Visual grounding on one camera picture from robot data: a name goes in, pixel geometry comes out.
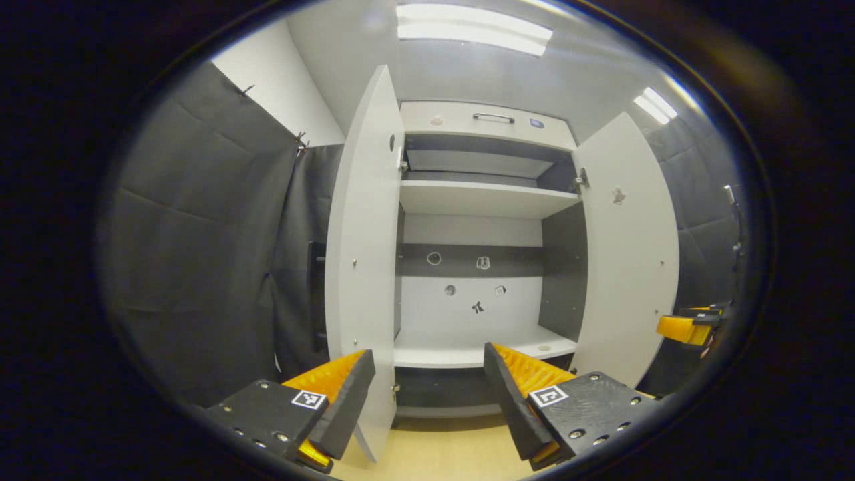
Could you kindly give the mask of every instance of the white shelf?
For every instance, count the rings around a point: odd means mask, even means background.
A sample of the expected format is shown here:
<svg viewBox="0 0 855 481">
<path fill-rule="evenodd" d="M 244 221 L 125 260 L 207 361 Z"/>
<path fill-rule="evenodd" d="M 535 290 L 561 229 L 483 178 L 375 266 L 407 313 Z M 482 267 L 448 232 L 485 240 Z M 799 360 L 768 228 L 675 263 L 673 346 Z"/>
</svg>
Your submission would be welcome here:
<svg viewBox="0 0 855 481">
<path fill-rule="evenodd" d="M 453 334 L 401 329 L 395 340 L 395 367 L 483 367 L 485 342 L 495 342 L 537 359 L 576 350 L 575 342 L 538 325 L 519 326 L 515 330 L 458 330 Z"/>
<path fill-rule="evenodd" d="M 581 202 L 574 193 L 479 182 L 401 181 L 407 214 L 540 220 Z"/>
</svg>

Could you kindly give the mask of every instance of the cabinet door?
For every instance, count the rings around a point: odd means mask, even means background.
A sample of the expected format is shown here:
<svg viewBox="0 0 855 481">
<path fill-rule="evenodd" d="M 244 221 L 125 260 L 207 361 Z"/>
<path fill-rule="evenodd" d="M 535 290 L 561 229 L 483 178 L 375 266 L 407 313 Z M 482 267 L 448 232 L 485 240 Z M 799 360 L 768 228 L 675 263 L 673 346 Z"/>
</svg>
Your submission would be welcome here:
<svg viewBox="0 0 855 481">
<path fill-rule="evenodd" d="M 356 429 L 373 461 L 383 452 L 395 415 L 395 247 L 403 151 L 404 124 L 383 65 L 365 89 L 341 154 L 324 285 L 330 357 L 374 351 L 376 374 Z"/>
<path fill-rule="evenodd" d="M 659 316 L 674 308 L 679 271 L 674 207 L 662 170 L 626 112 L 573 152 L 588 243 L 585 316 L 573 367 L 634 388 L 656 355 Z"/>
</svg>

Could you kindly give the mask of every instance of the fluorescent light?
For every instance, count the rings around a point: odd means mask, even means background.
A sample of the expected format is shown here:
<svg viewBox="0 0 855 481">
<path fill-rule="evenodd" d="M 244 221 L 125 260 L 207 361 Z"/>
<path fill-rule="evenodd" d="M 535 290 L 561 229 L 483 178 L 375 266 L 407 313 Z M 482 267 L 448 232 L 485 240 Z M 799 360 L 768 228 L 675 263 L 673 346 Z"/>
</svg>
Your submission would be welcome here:
<svg viewBox="0 0 855 481">
<path fill-rule="evenodd" d="M 442 39 L 496 45 L 542 56 L 552 30 L 510 15 L 431 3 L 398 6 L 400 39 Z"/>
<path fill-rule="evenodd" d="M 636 105 L 645 110 L 648 114 L 650 114 L 654 119 L 658 120 L 659 123 L 665 125 L 671 119 L 668 118 L 660 109 L 656 107 L 650 100 L 647 100 L 644 97 L 638 96 L 633 101 Z"/>
<path fill-rule="evenodd" d="M 651 102 L 656 104 L 656 106 L 662 112 L 665 112 L 665 114 L 667 116 L 671 117 L 672 119 L 677 117 L 677 111 L 674 110 L 674 107 L 671 107 L 671 105 L 668 102 L 665 102 L 665 99 L 662 98 L 658 93 L 656 93 L 655 90 L 651 89 L 650 87 L 647 87 L 646 89 L 644 89 L 644 95 Z"/>
</svg>

